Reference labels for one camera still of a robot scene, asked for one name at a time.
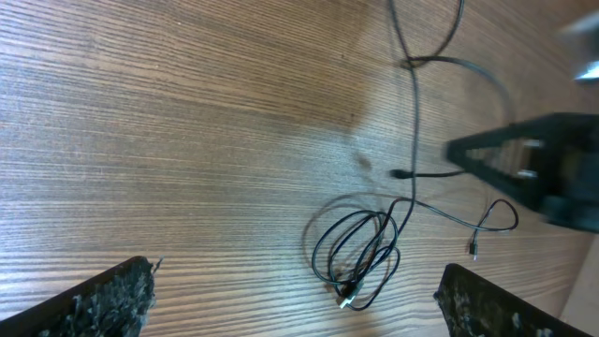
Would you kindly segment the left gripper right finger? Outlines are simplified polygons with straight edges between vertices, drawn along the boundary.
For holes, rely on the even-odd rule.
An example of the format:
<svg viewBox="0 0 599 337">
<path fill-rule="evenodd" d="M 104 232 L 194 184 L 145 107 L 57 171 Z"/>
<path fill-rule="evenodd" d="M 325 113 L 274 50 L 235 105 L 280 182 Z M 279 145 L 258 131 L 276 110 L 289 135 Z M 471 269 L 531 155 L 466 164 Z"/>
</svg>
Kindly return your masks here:
<svg viewBox="0 0 599 337">
<path fill-rule="evenodd" d="M 452 337 L 590 336 L 456 263 L 433 297 Z"/>
</svg>

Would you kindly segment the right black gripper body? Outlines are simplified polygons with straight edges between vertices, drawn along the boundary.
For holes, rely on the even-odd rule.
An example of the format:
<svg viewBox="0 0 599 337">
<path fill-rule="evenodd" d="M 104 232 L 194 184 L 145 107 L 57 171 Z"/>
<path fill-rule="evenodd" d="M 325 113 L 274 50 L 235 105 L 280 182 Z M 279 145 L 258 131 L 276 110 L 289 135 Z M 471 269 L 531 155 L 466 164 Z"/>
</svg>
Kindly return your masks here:
<svg viewBox="0 0 599 337">
<path fill-rule="evenodd" d="M 598 138 L 558 135 L 543 139 L 545 195 L 539 213 L 558 227 L 598 232 Z"/>
</svg>

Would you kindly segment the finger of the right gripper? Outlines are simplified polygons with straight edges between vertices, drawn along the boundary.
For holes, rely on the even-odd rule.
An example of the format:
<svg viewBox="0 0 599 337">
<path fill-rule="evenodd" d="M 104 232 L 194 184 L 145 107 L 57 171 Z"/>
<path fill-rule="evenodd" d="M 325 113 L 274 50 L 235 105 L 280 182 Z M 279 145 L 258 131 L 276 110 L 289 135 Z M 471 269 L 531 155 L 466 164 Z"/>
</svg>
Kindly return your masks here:
<svg viewBox="0 0 599 337">
<path fill-rule="evenodd" d="M 454 139 L 446 145 L 446 159 L 522 206 L 539 211 L 545 195 L 543 139 L 558 135 L 598 138 L 598 116 L 557 112 Z"/>
</svg>

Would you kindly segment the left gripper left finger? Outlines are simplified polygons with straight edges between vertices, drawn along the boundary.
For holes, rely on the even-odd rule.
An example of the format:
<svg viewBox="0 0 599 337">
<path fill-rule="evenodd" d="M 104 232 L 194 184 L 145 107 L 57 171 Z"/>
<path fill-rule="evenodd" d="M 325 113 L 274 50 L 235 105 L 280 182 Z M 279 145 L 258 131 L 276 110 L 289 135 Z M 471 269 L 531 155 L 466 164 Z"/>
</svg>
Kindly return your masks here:
<svg viewBox="0 0 599 337">
<path fill-rule="evenodd" d="M 157 266 L 128 260 L 1 321 L 3 336 L 138 337 L 155 305 Z"/>
</svg>

